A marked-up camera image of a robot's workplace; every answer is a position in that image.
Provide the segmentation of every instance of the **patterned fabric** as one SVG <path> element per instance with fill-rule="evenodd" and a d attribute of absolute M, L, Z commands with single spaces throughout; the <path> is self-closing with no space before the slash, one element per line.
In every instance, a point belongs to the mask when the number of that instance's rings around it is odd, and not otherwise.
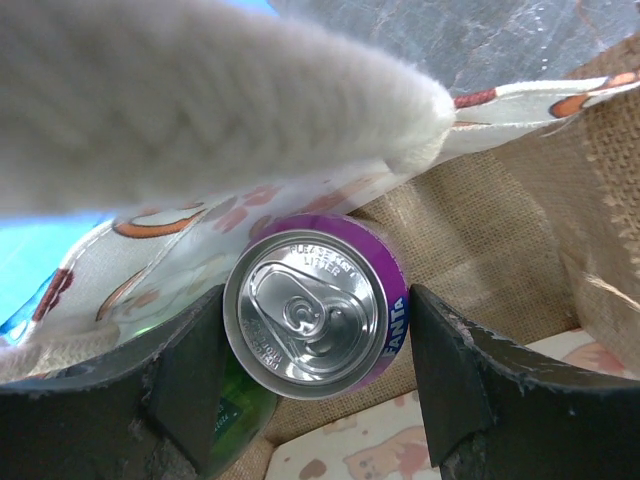
<path fill-rule="evenodd" d="M 588 333 L 575 329 L 528 345 L 576 367 L 635 378 Z M 265 480 L 440 480 L 431 467 L 416 390 L 336 420 L 276 449 Z"/>
<path fill-rule="evenodd" d="M 520 83 L 458 98 L 459 123 L 439 162 L 560 124 L 639 85 L 638 75 L 629 73 Z M 353 164 L 295 184 L 258 185 L 103 224 L 69 251 L 22 343 L 0 349 L 0 382 L 55 373 L 161 324 L 223 283 L 250 237 L 278 217 L 351 212 L 407 180 L 383 160 L 369 161 L 366 169 Z"/>
<path fill-rule="evenodd" d="M 19 342 L 60 259 L 109 215 L 0 221 L 0 347 Z"/>
<path fill-rule="evenodd" d="M 636 34 L 571 77 L 638 65 Z M 580 324 L 640 374 L 640 92 L 493 154 L 544 211 Z"/>

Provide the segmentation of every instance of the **fanta logo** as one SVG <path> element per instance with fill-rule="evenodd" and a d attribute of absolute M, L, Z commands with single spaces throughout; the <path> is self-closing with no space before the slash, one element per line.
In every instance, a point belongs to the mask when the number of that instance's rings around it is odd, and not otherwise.
<path fill-rule="evenodd" d="M 389 312 L 389 343 L 382 352 L 383 357 L 393 357 L 398 354 L 402 342 L 407 333 L 407 314 L 405 308 L 405 299 L 400 297 L 394 303 L 393 308 Z"/>

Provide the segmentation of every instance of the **soda can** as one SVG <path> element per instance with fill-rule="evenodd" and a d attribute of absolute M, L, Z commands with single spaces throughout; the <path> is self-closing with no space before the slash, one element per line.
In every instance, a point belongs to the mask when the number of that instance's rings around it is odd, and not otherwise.
<path fill-rule="evenodd" d="M 280 219 L 231 271 L 224 325 L 264 387 L 316 400 L 360 389 L 392 362 L 408 329 L 408 287 L 374 229 L 334 214 Z"/>

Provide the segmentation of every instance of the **pull tab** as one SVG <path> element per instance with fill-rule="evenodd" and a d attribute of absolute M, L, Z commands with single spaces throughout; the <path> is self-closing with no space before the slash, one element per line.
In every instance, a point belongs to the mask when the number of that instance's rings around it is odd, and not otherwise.
<path fill-rule="evenodd" d="M 321 282 L 281 264 L 263 266 L 254 279 L 254 301 L 264 314 L 297 340 L 322 338 L 329 324 L 327 310 L 311 293 L 314 286 L 324 289 Z"/>

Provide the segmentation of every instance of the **can rim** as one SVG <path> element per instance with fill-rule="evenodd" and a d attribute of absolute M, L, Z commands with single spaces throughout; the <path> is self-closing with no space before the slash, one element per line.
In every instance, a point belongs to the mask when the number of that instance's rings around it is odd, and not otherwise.
<path fill-rule="evenodd" d="M 377 331 L 376 339 L 371 352 L 349 375 L 335 382 L 322 383 L 321 385 L 295 383 L 271 372 L 253 354 L 240 327 L 238 312 L 238 296 L 242 285 L 247 278 L 247 273 L 258 264 L 265 256 L 282 246 L 307 241 L 324 241 L 331 248 L 336 248 L 342 254 L 348 254 L 349 258 L 356 262 L 363 270 L 371 283 L 377 307 Z M 255 251 L 261 246 L 268 245 L 258 256 Z M 237 360 L 243 365 L 247 373 L 263 387 L 288 398 L 296 400 L 321 400 L 332 398 L 349 391 L 353 386 L 363 380 L 374 368 L 377 359 L 384 346 L 388 334 L 388 304 L 382 288 L 380 278 L 371 266 L 369 260 L 354 249 L 349 243 L 331 234 L 312 229 L 291 229 L 268 235 L 251 244 L 238 258 L 231 270 L 223 294 L 223 323 L 229 340 L 231 350 Z"/>

